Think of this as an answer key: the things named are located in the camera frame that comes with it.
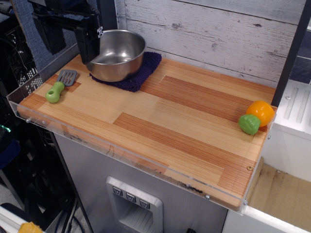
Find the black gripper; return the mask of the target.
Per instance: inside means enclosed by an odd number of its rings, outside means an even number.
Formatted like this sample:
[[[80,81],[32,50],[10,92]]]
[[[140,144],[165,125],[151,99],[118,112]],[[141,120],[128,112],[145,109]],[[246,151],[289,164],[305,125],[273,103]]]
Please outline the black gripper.
[[[66,47],[63,30],[75,33],[83,64],[88,64],[100,53],[99,12],[94,8],[76,11],[35,8],[33,20],[46,49],[56,54]]]

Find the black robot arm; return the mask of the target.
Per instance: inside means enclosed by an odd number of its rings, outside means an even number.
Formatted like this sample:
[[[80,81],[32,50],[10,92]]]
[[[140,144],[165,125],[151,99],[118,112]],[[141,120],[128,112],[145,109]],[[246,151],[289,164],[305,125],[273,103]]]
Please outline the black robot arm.
[[[36,29],[51,54],[66,47],[63,30],[73,31],[83,64],[100,53],[103,28],[97,9],[86,0],[31,0]]]

